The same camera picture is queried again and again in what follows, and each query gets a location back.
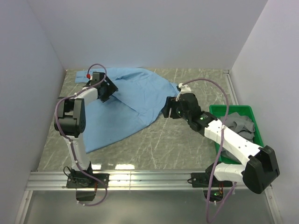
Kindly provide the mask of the light blue long sleeve shirt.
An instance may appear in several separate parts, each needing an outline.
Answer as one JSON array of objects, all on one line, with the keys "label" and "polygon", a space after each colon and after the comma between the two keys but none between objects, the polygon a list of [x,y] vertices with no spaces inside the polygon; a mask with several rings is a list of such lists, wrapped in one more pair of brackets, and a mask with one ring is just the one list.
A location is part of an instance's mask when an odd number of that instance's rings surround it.
[{"label": "light blue long sleeve shirt", "polygon": [[109,100],[99,99],[85,107],[85,151],[111,145],[152,124],[167,97],[178,95],[177,85],[142,68],[108,68],[108,78],[116,85]]}]

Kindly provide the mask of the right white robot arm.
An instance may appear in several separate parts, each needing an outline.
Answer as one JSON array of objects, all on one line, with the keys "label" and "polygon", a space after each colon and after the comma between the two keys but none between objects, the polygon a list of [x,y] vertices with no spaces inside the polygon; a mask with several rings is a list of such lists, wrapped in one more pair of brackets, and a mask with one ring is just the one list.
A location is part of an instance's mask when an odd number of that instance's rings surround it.
[{"label": "right white robot arm", "polygon": [[217,186],[221,181],[241,182],[256,194],[261,194],[279,175],[275,151],[259,146],[233,132],[209,112],[201,110],[193,93],[167,97],[162,109],[165,118],[184,119],[189,127],[213,140],[234,155],[240,164],[217,163],[206,174],[206,182]]}]

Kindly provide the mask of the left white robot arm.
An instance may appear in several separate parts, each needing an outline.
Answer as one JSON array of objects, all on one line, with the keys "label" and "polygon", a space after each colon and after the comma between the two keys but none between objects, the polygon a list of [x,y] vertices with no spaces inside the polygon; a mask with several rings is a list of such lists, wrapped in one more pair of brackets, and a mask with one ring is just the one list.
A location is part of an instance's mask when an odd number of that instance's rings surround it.
[{"label": "left white robot arm", "polygon": [[83,141],[83,132],[86,127],[85,108],[90,103],[100,100],[106,102],[118,91],[116,85],[107,77],[106,72],[88,74],[89,81],[78,93],[70,97],[60,97],[55,108],[54,127],[65,140],[73,171],[82,171],[78,175],[78,183],[88,188],[93,185],[94,176],[91,171],[91,162],[87,157]]}]

